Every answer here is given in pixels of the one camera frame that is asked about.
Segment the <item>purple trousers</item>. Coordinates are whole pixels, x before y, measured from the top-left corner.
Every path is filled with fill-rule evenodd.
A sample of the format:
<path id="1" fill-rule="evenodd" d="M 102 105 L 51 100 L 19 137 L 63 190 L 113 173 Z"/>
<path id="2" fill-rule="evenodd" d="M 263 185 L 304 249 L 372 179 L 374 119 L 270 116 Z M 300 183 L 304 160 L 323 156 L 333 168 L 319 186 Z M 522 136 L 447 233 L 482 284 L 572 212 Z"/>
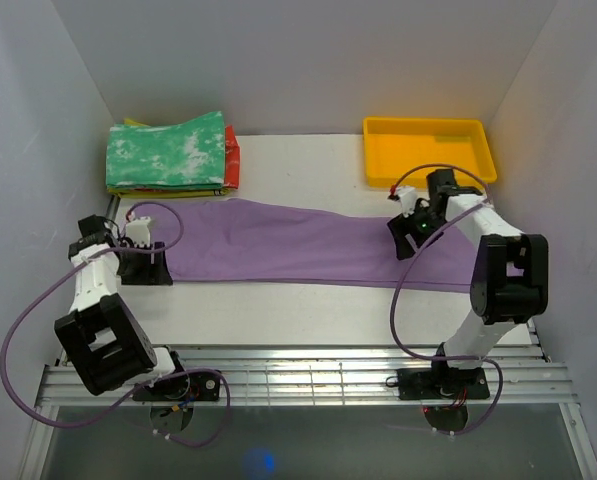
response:
<path id="1" fill-rule="evenodd" d="M 243 199 L 147 205 L 152 237 L 169 244 L 179 282 L 266 281 L 466 293 L 475 247 L 455 227 L 417 261 L 396 257 L 383 217 L 267 205 Z"/>

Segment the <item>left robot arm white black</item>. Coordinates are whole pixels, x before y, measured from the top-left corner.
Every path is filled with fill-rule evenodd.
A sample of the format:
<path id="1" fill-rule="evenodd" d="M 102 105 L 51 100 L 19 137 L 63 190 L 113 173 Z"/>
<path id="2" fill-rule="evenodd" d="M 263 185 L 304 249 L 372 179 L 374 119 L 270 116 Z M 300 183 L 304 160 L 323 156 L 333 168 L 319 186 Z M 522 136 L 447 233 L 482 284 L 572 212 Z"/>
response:
<path id="1" fill-rule="evenodd" d="M 89 393 L 101 395 L 127 383 L 155 382 L 168 399 L 183 397 L 190 376 L 179 356 L 155 347 L 119 293 L 124 286 L 171 286 L 165 243 L 154 241 L 149 216 L 130 215 L 117 234 L 107 219 L 78 222 L 81 238 L 69 246 L 74 299 L 54 323 L 68 359 Z"/>

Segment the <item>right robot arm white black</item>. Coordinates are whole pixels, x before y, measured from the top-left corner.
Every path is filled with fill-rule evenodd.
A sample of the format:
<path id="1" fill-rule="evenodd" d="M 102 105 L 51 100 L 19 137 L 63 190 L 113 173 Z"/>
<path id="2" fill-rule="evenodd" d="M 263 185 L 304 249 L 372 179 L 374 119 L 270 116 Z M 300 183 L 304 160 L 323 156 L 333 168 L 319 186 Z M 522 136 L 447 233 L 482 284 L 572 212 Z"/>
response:
<path id="1" fill-rule="evenodd" d="M 429 367 L 397 370 L 393 385 L 402 400 L 488 398 L 483 368 L 488 354 L 548 304 L 547 239 L 509 224 L 482 185 L 462 186 L 455 173 L 448 165 L 435 165 L 426 177 L 426 198 L 401 181 L 389 193 L 401 208 L 388 223 L 398 259 L 418 258 L 451 227 L 476 249 L 471 309 L 454 335 L 428 357 Z"/>

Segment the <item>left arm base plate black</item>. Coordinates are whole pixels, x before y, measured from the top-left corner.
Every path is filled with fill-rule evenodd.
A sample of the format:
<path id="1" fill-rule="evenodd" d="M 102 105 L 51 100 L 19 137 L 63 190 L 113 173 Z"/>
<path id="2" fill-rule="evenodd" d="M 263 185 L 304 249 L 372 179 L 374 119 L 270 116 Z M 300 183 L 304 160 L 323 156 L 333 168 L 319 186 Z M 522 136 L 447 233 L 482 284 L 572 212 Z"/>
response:
<path id="1" fill-rule="evenodd" d="M 175 379 L 160 380 L 132 394 L 137 402 L 212 402 L 220 398 L 220 379 L 211 372 L 193 372 Z"/>

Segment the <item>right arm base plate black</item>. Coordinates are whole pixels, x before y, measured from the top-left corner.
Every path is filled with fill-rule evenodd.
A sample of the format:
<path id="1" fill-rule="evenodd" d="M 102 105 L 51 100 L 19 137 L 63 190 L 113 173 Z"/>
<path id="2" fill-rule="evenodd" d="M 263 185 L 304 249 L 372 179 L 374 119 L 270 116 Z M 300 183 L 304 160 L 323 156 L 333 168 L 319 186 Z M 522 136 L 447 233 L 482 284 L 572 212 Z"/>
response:
<path id="1" fill-rule="evenodd" d="M 464 395 L 467 400 L 490 398 L 483 368 L 450 368 L 447 372 L 401 368 L 396 370 L 394 377 L 386 380 L 386 385 L 398 390 L 400 400 L 450 400 Z"/>

